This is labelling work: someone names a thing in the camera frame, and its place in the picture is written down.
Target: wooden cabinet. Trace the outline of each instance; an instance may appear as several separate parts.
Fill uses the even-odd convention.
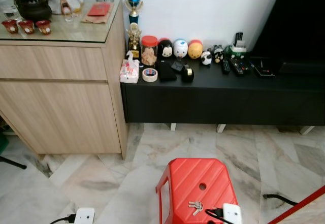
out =
[[[94,1],[86,0],[84,13]],[[107,24],[76,19],[66,24],[55,15],[48,36],[19,37],[0,30],[0,115],[36,154],[125,157],[121,0],[114,1],[111,11]]]

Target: marble floor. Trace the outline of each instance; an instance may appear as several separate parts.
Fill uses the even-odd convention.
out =
[[[131,124],[124,161],[120,155],[46,155],[39,161],[10,137],[2,156],[27,169],[0,163],[0,224],[46,224],[79,207],[94,207],[96,224],[159,223],[155,186],[177,157],[220,159],[243,223],[268,223],[290,205],[263,194],[299,202],[325,185],[325,127],[304,136],[298,129],[280,131],[227,125],[218,134],[216,125],[177,124],[171,132],[166,124]]]

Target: tape roll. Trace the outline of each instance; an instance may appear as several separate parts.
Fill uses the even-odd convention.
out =
[[[158,71],[153,68],[146,68],[142,72],[142,79],[146,82],[152,83],[158,78]]]

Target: black vase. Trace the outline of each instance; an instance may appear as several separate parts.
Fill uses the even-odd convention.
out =
[[[52,16],[52,10],[47,0],[38,0],[34,3],[21,3],[17,9],[24,19],[32,20],[34,23],[41,20],[49,20]]]

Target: yellow toy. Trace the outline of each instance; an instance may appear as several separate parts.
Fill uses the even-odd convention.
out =
[[[201,57],[203,52],[203,45],[200,40],[192,40],[188,46],[188,55],[191,59],[197,59]]]

